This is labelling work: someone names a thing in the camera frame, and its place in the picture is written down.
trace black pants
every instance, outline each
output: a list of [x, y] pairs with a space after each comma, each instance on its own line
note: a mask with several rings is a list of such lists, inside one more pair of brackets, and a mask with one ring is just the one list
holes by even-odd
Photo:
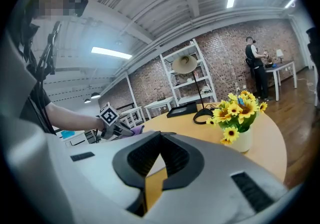
[[254, 77], [255, 77], [255, 85], [256, 90], [258, 91], [258, 96], [265, 99], [268, 97], [268, 79], [267, 73], [263, 66], [259, 66], [259, 68], [254, 69]]

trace white shelving unit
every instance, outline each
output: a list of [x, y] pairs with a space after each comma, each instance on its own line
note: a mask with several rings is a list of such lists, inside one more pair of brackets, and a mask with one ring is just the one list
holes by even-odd
[[192, 41], [190, 41], [190, 45], [175, 51], [173, 53], [171, 53], [170, 55], [167, 55], [165, 57], [162, 56], [162, 54], [160, 55], [164, 70], [166, 72], [166, 76], [169, 80], [169, 84], [173, 93], [173, 96], [175, 98], [175, 102], [176, 105], [179, 106], [181, 104], [185, 104], [187, 102], [192, 102], [195, 100], [200, 99], [199, 94], [194, 94], [194, 95], [188, 95], [188, 96], [184, 96], [182, 97], [180, 94], [180, 88], [184, 87], [184, 86], [188, 86], [190, 84], [195, 83], [194, 80], [192, 80], [191, 82], [186, 82], [186, 83], [182, 83], [179, 85], [177, 84], [177, 78], [176, 75], [177, 74], [173, 69], [172, 69], [172, 63], [175, 59], [181, 57], [181, 56], [187, 56], [187, 55], [192, 55], [193, 57], [195, 57], [197, 59], [197, 66], [201, 67], [202, 73], [203, 73], [203, 77], [199, 77], [196, 81], [203, 81], [205, 80], [206, 85], [211, 89], [211, 93], [208, 94], [204, 94], [201, 95], [202, 98], [207, 98], [210, 97], [212, 102], [217, 102], [217, 97], [216, 97], [216, 92], [215, 92], [215, 88], [214, 88], [214, 84], [212, 82], [207, 64], [204, 60], [204, 57], [202, 55], [202, 52], [196, 42], [195, 39], [193, 39]]

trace lamp shade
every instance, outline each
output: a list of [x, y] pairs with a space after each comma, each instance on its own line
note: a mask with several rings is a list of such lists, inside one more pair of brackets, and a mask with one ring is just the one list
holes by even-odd
[[179, 74], [187, 74], [197, 67], [197, 61], [193, 56], [182, 56], [174, 60], [172, 69]]
[[284, 54], [282, 53], [282, 50], [276, 50], [276, 56], [277, 56], [278, 58], [283, 57]]
[[99, 98], [99, 97], [101, 97], [101, 96], [100, 96], [100, 94], [98, 92], [93, 92], [91, 94], [91, 98]]

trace brick wall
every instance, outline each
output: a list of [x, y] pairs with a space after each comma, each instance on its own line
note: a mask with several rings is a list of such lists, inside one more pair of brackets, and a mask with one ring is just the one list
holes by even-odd
[[[235, 82], [242, 88], [243, 85], [247, 89], [255, 92], [254, 80], [250, 76], [249, 68], [245, 62], [245, 46], [246, 37], [252, 36], [256, 40], [256, 47], [262, 53], [267, 50], [272, 56], [274, 62], [278, 62], [276, 58], [276, 49], [282, 49], [284, 60], [294, 60], [296, 70], [304, 67], [304, 62], [299, 49], [299, 43], [296, 35], [288, 20], [259, 20], [239, 23], [227, 27], [223, 27], [212, 32], [202, 34], [196, 37], [196, 41], [207, 59], [207, 66], [214, 83], [215, 92], [218, 100], [225, 99], [229, 92], [235, 92]], [[185, 42], [178, 45], [163, 55], [188, 45]], [[289, 72], [281, 71], [281, 79], [289, 76]], [[192, 77], [191, 74], [180, 76], [180, 83]], [[163, 69], [160, 57], [156, 57], [147, 64], [141, 66], [134, 73], [129, 75], [133, 93], [139, 106], [145, 106], [155, 100], [159, 92], [169, 97], [172, 91], [169, 86], [165, 71]], [[270, 85], [274, 84], [273, 77], [269, 78]], [[204, 86], [204, 82], [200, 83], [200, 89]], [[99, 102], [110, 101], [117, 105], [125, 105], [131, 103], [130, 92], [128, 89], [124, 92], [124, 86], [119, 83], [112, 89], [112, 92], [104, 94]], [[184, 87], [181, 91], [183, 95], [191, 95], [197, 92], [195, 85]]]

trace round wooden table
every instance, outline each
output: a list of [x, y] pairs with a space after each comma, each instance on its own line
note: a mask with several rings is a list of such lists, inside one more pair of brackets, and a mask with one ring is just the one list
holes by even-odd
[[[175, 132], [180, 135], [201, 139], [204, 141], [219, 143], [223, 138], [223, 132], [217, 125], [199, 125], [193, 122], [193, 114], [167, 118], [162, 114], [144, 123], [144, 132], [149, 130], [162, 132]], [[201, 116], [197, 120], [205, 121], [208, 116]], [[277, 125], [266, 114], [260, 114], [252, 124], [253, 145], [244, 153], [246, 157], [267, 169], [279, 180], [284, 181], [287, 170], [287, 152], [283, 136]], [[166, 179], [166, 171], [161, 170], [146, 179], [146, 200], [150, 208], [161, 195], [162, 181]]]

